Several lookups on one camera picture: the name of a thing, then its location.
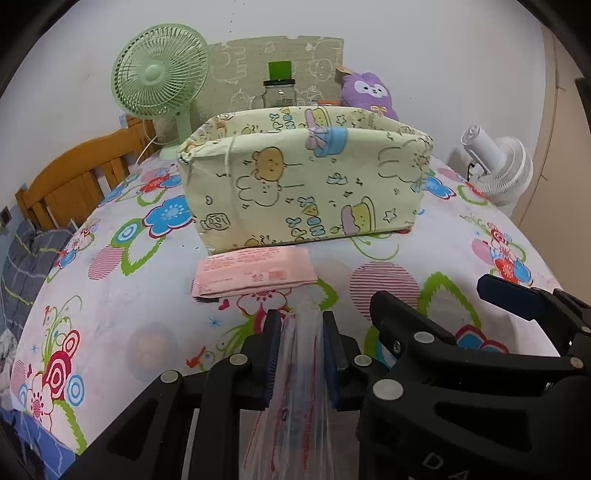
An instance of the white fan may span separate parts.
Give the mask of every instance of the white fan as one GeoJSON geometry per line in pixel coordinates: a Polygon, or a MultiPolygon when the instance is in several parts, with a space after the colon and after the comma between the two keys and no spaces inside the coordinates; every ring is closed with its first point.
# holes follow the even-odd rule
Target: white fan
{"type": "Polygon", "coordinates": [[[514,137],[491,139],[472,125],[462,135],[462,145],[474,159],[470,182],[497,206],[516,201],[531,183],[534,164],[523,143],[514,137]]]}

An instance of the power cord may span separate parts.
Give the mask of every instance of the power cord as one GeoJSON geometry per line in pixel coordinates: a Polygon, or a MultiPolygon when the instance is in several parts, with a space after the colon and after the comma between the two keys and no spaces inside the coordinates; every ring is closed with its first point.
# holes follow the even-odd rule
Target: power cord
{"type": "MultiPolygon", "coordinates": [[[[148,136],[148,132],[146,131],[146,123],[145,123],[145,120],[142,120],[142,127],[144,128],[144,135],[146,136],[146,140],[150,140],[150,137],[148,136]]],[[[162,145],[162,146],[164,146],[164,145],[171,144],[172,142],[176,142],[177,140],[178,140],[178,136],[177,136],[177,138],[175,138],[174,140],[171,140],[169,142],[164,142],[164,143],[154,142],[154,145],[162,145]]]]}
{"type": "Polygon", "coordinates": [[[139,154],[139,157],[138,157],[138,159],[135,161],[135,166],[136,166],[136,167],[138,167],[138,166],[139,166],[139,161],[140,161],[140,159],[142,158],[142,155],[144,155],[145,151],[148,149],[148,147],[149,147],[151,144],[153,144],[153,143],[156,143],[157,145],[160,145],[159,143],[157,143],[157,142],[155,142],[155,141],[154,141],[154,140],[156,140],[156,138],[157,138],[157,137],[158,137],[158,135],[154,135],[154,138],[148,142],[148,145],[146,145],[146,146],[144,147],[144,149],[142,150],[142,153],[140,153],[140,154],[139,154]]]}

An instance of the pink wet wipes package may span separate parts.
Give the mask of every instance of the pink wet wipes package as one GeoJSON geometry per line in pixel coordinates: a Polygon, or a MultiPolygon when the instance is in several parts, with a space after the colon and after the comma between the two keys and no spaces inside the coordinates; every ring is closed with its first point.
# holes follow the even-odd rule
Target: pink wet wipes package
{"type": "Polygon", "coordinates": [[[229,297],[317,280],[305,247],[247,248],[200,260],[191,293],[193,297],[229,297]]]}

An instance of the green jar lid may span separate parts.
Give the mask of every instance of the green jar lid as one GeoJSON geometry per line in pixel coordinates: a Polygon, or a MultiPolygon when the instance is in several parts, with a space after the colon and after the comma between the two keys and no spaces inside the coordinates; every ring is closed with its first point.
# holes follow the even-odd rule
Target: green jar lid
{"type": "Polygon", "coordinates": [[[269,80],[290,80],[291,62],[289,60],[269,62],[269,80]]]}

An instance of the bed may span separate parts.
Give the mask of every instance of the bed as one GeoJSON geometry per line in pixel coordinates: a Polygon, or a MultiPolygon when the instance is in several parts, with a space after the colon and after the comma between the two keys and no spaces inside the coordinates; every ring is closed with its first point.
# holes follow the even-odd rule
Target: bed
{"type": "MultiPolygon", "coordinates": [[[[369,321],[377,290],[426,314],[460,346],[557,354],[535,322],[481,301],[476,281],[492,273],[549,291],[559,283],[518,228],[438,159],[412,231],[308,244],[317,283],[199,303],[191,285],[207,252],[178,167],[156,154],[128,174],[121,160],[144,145],[141,123],[131,120],[62,155],[17,193],[38,226],[80,225],[33,304],[11,377],[14,408],[71,452],[83,453],[162,371],[208,370],[261,331],[267,310],[286,313],[304,299],[334,311],[341,333],[388,365],[394,359],[369,321]],[[97,166],[111,187],[104,197],[97,166]]],[[[69,463],[60,455],[63,471],[69,463]]]]}

